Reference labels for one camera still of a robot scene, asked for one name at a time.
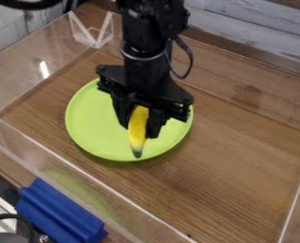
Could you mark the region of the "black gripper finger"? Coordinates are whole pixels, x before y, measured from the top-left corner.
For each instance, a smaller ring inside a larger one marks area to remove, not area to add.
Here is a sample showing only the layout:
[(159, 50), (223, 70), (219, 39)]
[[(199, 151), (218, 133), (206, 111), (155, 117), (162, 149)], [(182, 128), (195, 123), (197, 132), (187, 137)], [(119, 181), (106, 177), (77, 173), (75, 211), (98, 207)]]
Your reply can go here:
[(126, 98), (113, 95), (113, 109), (121, 126), (127, 129), (135, 104)]
[(151, 108), (149, 110), (149, 119), (146, 123), (146, 138), (155, 139), (159, 136), (162, 127), (166, 125), (170, 115), (163, 110)]

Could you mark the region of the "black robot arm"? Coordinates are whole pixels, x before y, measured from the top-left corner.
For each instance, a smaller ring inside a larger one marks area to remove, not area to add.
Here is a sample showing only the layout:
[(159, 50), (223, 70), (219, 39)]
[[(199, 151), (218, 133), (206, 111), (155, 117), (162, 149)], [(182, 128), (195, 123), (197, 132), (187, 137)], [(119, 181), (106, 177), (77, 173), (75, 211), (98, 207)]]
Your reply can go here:
[(119, 52), (122, 65), (99, 65), (98, 89), (111, 95), (113, 109), (122, 126), (139, 105), (149, 109), (146, 137), (159, 136), (169, 119), (187, 120), (193, 96), (174, 80), (174, 46), (187, 48), (179, 37), (187, 29), (190, 12), (185, 0), (115, 0), (122, 17)]

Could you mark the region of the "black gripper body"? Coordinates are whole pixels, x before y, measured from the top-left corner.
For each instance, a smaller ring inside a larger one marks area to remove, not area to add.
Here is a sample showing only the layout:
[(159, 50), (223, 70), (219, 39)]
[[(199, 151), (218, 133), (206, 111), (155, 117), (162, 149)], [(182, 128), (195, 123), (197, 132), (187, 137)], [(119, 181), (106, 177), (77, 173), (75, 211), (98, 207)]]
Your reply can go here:
[(99, 65), (97, 87), (101, 91), (126, 97), (135, 108), (157, 108), (169, 113), (170, 118), (187, 121), (193, 97), (173, 81), (171, 59), (163, 47), (155, 52), (141, 52), (131, 48), (121, 49), (123, 65)]

